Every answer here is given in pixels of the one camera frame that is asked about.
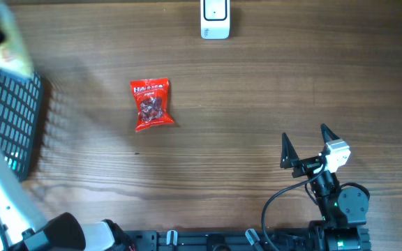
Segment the cream yellow snack bag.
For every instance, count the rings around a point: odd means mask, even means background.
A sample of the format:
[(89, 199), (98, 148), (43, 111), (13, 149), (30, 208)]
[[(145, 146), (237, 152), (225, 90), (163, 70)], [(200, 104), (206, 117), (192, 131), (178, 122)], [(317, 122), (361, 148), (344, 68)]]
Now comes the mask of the cream yellow snack bag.
[(34, 65), (24, 46), (15, 18), (3, 1), (0, 1), (0, 31), (5, 36), (0, 42), (0, 70), (32, 79), (35, 73)]

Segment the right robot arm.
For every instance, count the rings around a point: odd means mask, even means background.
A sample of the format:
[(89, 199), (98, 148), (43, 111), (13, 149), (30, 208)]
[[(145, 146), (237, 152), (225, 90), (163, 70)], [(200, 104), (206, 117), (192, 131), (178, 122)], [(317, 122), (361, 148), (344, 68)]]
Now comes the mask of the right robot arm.
[(350, 146), (325, 124), (320, 126), (324, 148), (317, 156), (300, 159), (289, 137), (282, 134), (281, 167), (292, 177), (305, 176), (310, 195), (322, 219), (313, 220), (300, 235), (289, 234), (293, 250), (371, 250), (369, 231), (364, 228), (369, 210), (369, 191), (358, 183), (341, 184), (337, 170), (349, 160)]

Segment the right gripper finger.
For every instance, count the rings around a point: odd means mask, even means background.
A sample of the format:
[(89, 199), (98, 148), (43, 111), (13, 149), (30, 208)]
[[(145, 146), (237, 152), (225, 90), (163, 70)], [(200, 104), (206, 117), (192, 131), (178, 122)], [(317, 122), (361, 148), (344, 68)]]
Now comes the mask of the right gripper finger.
[(298, 165), (299, 156), (294, 149), (289, 137), (284, 132), (282, 134), (282, 151), (281, 151), (281, 161), (280, 166), (283, 169), (294, 168)]
[(320, 125), (320, 129), (324, 143), (329, 143), (340, 139), (340, 137), (337, 136), (334, 132), (332, 132), (331, 129), (325, 123), (322, 123)]

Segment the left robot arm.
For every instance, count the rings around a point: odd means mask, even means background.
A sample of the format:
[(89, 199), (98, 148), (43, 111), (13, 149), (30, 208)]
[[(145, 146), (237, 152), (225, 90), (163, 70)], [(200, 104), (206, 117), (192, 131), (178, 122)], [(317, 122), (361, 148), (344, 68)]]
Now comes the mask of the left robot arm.
[(31, 164), (44, 86), (8, 6), (0, 1), (0, 250), (134, 250), (119, 225), (47, 219), (21, 186)]

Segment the red candy bag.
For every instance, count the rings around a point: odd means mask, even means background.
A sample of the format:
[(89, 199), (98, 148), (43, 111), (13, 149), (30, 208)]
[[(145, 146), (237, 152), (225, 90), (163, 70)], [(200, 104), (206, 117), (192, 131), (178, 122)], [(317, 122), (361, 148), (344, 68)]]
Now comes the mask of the red candy bag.
[(170, 90), (168, 78), (135, 80), (130, 86), (137, 107), (136, 132), (174, 123), (167, 111)]

